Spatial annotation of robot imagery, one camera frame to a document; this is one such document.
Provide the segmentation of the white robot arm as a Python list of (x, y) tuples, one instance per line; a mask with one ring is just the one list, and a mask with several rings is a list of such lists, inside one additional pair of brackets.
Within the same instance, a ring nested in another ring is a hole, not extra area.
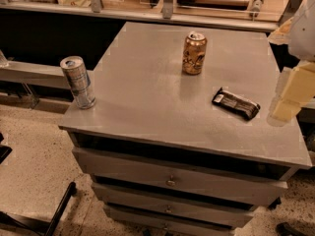
[(273, 42), (287, 41), (288, 53), (299, 59), (280, 73), (267, 121), (281, 127), (289, 123), (315, 96), (315, 0), (307, 0), (291, 20), (272, 33)]

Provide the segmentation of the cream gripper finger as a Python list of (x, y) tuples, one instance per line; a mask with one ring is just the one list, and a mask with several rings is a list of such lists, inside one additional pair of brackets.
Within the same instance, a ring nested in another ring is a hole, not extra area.
[(284, 67), (278, 78), (267, 122), (272, 126), (286, 125), (314, 96), (314, 62), (300, 61), (292, 69)]

